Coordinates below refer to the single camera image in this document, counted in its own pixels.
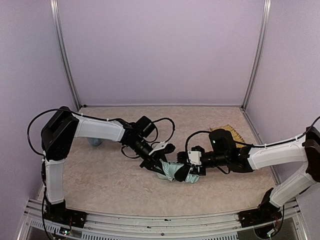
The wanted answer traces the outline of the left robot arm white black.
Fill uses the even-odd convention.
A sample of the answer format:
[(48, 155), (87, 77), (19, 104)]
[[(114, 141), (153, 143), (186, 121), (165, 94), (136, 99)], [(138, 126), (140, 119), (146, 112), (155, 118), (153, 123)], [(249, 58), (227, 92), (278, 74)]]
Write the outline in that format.
[(141, 168), (164, 175), (161, 154), (147, 142), (155, 129), (153, 121), (145, 115), (128, 122), (121, 118), (102, 119), (73, 113), (65, 106), (59, 108), (41, 130), (42, 180), (48, 212), (61, 214), (66, 211), (64, 165), (76, 139), (120, 143), (141, 158)]

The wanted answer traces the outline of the white blue enamel pitcher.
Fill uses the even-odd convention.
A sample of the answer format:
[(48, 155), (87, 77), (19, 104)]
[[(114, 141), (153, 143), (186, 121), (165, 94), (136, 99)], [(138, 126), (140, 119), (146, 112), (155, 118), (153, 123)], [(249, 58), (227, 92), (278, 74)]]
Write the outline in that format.
[(89, 142), (89, 144), (93, 147), (97, 147), (99, 146), (104, 140), (100, 139), (100, 138), (87, 138), (87, 141)]

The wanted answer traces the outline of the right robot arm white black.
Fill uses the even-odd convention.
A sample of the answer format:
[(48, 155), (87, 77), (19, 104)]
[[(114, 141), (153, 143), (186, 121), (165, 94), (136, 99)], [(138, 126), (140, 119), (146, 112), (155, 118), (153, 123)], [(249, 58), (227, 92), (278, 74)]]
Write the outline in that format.
[(234, 173), (251, 173), (264, 167), (301, 162), (302, 166), (280, 185), (268, 190), (259, 205), (261, 210), (277, 211), (288, 200), (320, 181), (320, 132), (313, 126), (301, 135), (265, 145), (242, 144), (230, 131), (209, 132), (212, 151), (195, 146), (186, 153), (187, 163), (204, 173), (207, 168), (226, 166)]

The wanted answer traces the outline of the mint green black umbrella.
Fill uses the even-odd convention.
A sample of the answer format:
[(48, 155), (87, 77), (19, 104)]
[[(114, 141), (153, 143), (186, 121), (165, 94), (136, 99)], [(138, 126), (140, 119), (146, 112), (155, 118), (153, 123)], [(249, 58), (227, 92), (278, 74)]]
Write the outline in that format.
[(164, 161), (161, 161), (161, 164), (163, 173), (157, 173), (157, 176), (162, 180), (195, 184), (200, 179), (198, 174), (191, 173), (192, 167), (190, 165)]

